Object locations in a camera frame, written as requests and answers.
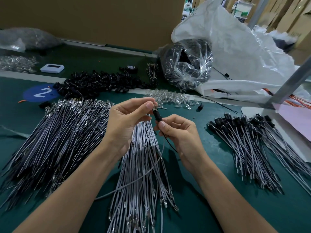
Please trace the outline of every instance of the person's right hand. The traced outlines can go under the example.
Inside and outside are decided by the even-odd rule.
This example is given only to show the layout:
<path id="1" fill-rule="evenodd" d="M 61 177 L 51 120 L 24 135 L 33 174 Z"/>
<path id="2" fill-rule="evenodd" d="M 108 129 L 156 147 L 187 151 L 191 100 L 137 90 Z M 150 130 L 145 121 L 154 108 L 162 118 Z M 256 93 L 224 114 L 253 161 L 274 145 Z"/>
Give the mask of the person's right hand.
<path id="1" fill-rule="evenodd" d="M 162 121 L 156 123 L 154 130 L 161 130 L 160 136 L 163 136 L 164 133 L 167 138 L 174 142 L 181 162 L 193 176 L 196 176 L 207 154 L 195 123 L 176 114 L 163 118 Z"/>

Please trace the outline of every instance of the number 2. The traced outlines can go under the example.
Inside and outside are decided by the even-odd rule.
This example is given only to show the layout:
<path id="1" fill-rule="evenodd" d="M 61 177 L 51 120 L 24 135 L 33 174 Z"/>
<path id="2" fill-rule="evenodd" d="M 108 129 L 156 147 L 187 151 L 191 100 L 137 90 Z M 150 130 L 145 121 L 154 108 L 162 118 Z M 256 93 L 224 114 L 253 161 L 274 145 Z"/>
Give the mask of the number 2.
<path id="1" fill-rule="evenodd" d="M 46 93 L 49 93 L 49 92 L 52 91 L 51 88 L 43 88 L 43 89 L 41 89 L 41 90 L 42 90 L 42 91 L 47 90 L 47 91 L 46 91 L 46 92 L 42 92 L 42 93 L 35 94 L 35 95 L 33 95 L 33 96 L 35 96 L 35 97 L 45 97 L 45 96 L 41 96 L 41 95 L 46 94 Z"/>

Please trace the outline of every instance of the pink paper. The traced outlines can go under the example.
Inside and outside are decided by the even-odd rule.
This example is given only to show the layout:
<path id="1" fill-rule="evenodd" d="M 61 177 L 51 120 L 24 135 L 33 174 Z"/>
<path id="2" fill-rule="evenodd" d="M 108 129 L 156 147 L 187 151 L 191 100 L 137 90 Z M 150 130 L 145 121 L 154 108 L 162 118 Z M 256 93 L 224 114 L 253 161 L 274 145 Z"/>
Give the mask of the pink paper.
<path id="1" fill-rule="evenodd" d="M 273 104 L 278 113 L 298 132 L 311 141 L 311 110 L 291 105 Z"/>

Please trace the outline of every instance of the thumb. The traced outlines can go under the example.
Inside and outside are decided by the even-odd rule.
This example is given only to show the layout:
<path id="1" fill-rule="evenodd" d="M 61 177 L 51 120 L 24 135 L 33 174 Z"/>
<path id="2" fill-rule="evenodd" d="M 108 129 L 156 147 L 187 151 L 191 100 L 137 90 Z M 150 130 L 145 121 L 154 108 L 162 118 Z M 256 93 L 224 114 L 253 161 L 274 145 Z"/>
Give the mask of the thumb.
<path id="1" fill-rule="evenodd" d="M 147 101 L 146 103 L 139 106 L 135 111 L 130 113 L 131 120 L 133 122 L 137 122 L 141 119 L 141 117 L 145 116 L 150 110 L 153 109 L 153 103 L 151 101 Z"/>
<path id="2" fill-rule="evenodd" d="M 164 121 L 160 121 L 158 123 L 158 127 L 161 130 L 161 132 L 172 137 L 177 137 L 178 133 L 181 131 L 180 129 L 172 128 L 170 125 L 168 125 Z"/>

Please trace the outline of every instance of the forearm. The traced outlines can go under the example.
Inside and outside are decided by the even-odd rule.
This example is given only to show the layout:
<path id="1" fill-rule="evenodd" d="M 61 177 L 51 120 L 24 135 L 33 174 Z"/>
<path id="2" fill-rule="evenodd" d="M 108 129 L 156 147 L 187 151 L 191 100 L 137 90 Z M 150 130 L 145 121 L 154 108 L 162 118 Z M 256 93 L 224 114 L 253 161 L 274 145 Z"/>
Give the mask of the forearm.
<path id="1" fill-rule="evenodd" d="M 195 178 L 224 232 L 276 232 L 207 155 Z"/>
<path id="2" fill-rule="evenodd" d="M 95 149 L 14 233 L 78 232 L 96 195 L 114 167 L 114 161 L 107 155 L 110 151 L 99 150 Z"/>

